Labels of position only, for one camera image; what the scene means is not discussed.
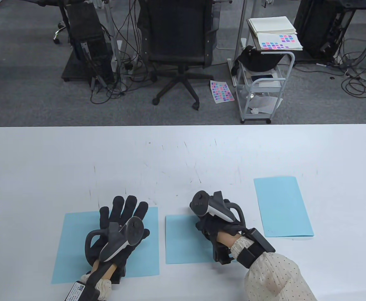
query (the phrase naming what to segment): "chair wheel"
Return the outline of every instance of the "chair wheel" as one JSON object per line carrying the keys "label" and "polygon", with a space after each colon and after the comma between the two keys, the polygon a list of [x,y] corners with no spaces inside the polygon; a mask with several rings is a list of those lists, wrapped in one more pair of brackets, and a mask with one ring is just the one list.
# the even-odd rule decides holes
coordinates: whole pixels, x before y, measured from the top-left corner
{"label": "chair wheel", "polygon": [[200,103],[199,102],[195,102],[195,103],[193,103],[193,105],[191,107],[193,109],[195,109],[196,111],[198,111],[198,109],[200,109]]}
{"label": "chair wheel", "polygon": [[159,98],[156,97],[156,98],[153,99],[153,105],[154,106],[159,105]]}
{"label": "chair wheel", "polygon": [[151,81],[154,83],[154,82],[156,82],[156,81],[158,80],[158,77],[157,77],[157,75],[156,75],[156,74],[151,73],[151,74],[150,74],[150,79],[151,79]]}

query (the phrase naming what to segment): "blue paper sheet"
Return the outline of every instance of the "blue paper sheet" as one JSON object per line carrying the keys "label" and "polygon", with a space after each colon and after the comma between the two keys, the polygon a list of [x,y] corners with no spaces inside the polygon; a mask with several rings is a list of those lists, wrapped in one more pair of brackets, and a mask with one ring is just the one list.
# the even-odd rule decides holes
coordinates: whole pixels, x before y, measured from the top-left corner
{"label": "blue paper sheet", "polygon": [[[52,284],[72,283],[91,271],[84,255],[84,243],[88,232],[99,229],[99,218],[98,211],[65,214]],[[150,207],[143,222],[150,235],[127,260],[126,277],[159,275],[158,208]]]}
{"label": "blue paper sheet", "polygon": [[166,216],[166,264],[213,262],[212,244],[196,228],[192,215]]}
{"label": "blue paper sheet", "polygon": [[266,237],[314,236],[296,177],[254,179]]}

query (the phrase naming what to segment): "computer tower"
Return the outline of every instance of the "computer tower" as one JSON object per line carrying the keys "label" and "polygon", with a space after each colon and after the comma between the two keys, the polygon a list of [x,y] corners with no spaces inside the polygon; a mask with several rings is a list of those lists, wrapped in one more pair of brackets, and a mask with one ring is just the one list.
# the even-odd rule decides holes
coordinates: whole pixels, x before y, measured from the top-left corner
{"label": "computer tower", "polygon": [[366,0],[302,0],[294,27],[304,51],[332,61],[357,9],[366,9]]}
{"label": "computer tower", "polygon": [[106,83],[114,82],[111,67],[112,48],[105,40],[93,3],[73,3],[65,6],[70,23],[70,39],[74,56],[83,64],[88,82],[101,76]]}

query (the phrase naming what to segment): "floor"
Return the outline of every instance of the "floor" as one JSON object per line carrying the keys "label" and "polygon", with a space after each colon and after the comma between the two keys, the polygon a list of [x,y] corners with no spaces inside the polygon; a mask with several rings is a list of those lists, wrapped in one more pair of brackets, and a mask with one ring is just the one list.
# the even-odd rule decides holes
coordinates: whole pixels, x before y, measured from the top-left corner
{"label": "floor", "polygon": [[[128,11],[128,2],[112,1],[114,17],[120,26]],[[287,15],[294,20],[299,1],[275,0],[273,6],[259,7],[257,16]],[[251,0],[247,15],[251,10]],[[242,2],[223,4],[219,48],[232,48],[236,43]],[[40,7],[16,0],[0,4],[0,126],[123,126],[238,124],[236,102],[215,104],[204,82],[194,82],[200,96],[199,112],[191,108],[193,100],[183,86],[176,86],[158,106],[151,99],[165,85],[161,79],[154,85],[128,93],[121,99],[103,105],[89,102],[87,83],[65,83],[60,78],[70,55],[66,33],[62,44],[55,45],[52,35],[60,20],[56,7]],[[352,21],[347,38],[366,39],[366,12]],[[349,40],[346,50],[363,50],[365,42]],[[214,51],[213,64],[223,63],[233,50]],[[319,66],[299,69],[326,70]],[[227,65],[212,66],[218,81],[230,82]],[[366,99],[357,99],[340,89],[341,76],[324,73],[292,72],[282,105],[274,124],[366,123]],[[103,93],[94,96],[99,102]]]}

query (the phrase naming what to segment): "office chair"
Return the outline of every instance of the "office chair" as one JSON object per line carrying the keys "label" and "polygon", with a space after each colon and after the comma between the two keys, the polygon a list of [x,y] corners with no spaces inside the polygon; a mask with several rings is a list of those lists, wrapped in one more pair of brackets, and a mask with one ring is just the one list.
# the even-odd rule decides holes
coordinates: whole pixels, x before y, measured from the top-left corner
{"label": "office chair", "polygon": [[[21,0],[21,1],[38,4],[39,6],[42,6],[42,7],[47,6],[47,5],[48,6],[59,6],[59,0]],[[55,32],[52,40],[54,41],[55,44],[60,44],[58,35],[66,29],[66,25],[65,25],[64,21],[61,21],[58,23],[57,27],[58,27],[58,30]]]}
{"label": "office chair", "polygon": [[152,71],[157,76],[173,79],[152,100],[154,106],[160,98],[181,82],[196,102],[199,97],[189,79],[213,80],[213,76],[186,72],[191,66],[206,68],[212,63],[212,50],[219,29],[221,6],[212,0],[139,0],[140,14],[137,26],[141,30],[142,57],[146,63],[177,66],[178,71]]}

